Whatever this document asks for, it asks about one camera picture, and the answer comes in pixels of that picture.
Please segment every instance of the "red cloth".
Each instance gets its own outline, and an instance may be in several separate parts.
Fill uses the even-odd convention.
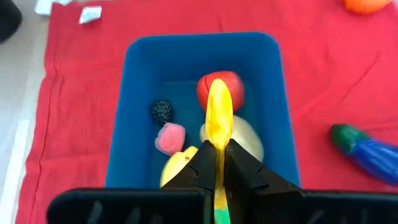
[[[302,186],[398,191],[368,177],[328,142],[347,122],[398,144],[398,13],[348,13],[337,0],[91,2],[103,16],[78,25],[81,6],[54,5],[17,223],[43,224],[51,199],[103,186],[123,58],[139,37],[259,30],[281,47]]]

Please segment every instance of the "toy blackberry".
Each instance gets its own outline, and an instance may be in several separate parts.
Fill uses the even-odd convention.
[[[154,100],[150,104],[150,113],[156,123],[162,127],[165,123],[171,122],[174,110],[169,100]]]

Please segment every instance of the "orange toy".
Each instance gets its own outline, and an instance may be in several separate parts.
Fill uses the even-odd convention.
[[[392,0],[344,0],[346,8],[360,14],[370,14],[382,9]]]

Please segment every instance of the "yellow lemon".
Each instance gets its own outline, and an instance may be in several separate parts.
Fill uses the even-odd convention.
[[[197,153],[195,146],[190,146],[183,152],[176,152],[166,163],[160,177],[160,187],[163,187],[173,177],[175,177]]]

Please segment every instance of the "purple eggplant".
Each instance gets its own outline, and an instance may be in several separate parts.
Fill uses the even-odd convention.
[[[332,143],[368,174],[398,185],[398,147],[370,138],[349,124],[334,124]]]

